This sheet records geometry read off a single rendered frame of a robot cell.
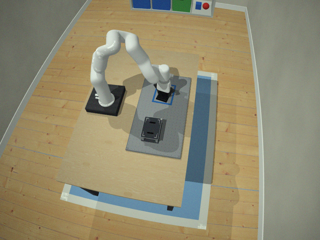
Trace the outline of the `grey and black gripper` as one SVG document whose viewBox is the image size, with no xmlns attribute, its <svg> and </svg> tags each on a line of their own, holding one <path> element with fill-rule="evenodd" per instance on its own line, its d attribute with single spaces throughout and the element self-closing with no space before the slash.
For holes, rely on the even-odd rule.
<svg viewBox="0 0 320 240">
<path fill-rule="evenodd" d="M 154 87 L 157 89 L 157 92 L 159 93 L 160 91 L 169 93 L 169 97 L 171 96 L 171 93 L 175 92 L 175 90 L 171 87 L 171 81 L 167 84 L 161 84 L 160 82 L 154 84 Z"/>
</svg>

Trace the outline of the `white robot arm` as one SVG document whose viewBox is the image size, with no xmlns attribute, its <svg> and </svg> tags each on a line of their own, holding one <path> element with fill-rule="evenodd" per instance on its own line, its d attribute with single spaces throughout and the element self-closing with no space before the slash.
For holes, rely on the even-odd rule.
<svg viewBox="0 0 320 240">
<path fill-rule="evenodd" d="M 121 30 L 110 30 L 106 35 L 106 44 L 96 49 L 91 62 L 90 81 L 97 92 L 95 96 L 98 97 L 95 98 L 99 99 L 99 104 L 103 107 L 108 107 L 115 101 L 105 80 L 105 69 L 109 56 L 120 51 L 121 43 L 125 43 L 127 53 L 138 64 L 143 76 L 151 84 L 158 82 L 167 84 L 169 79 L 174 77 L 174 74 L 170 74 L 168 65 L 151 64 L 149 56 L 139 44 L 137 35 Z"/>
</svg>

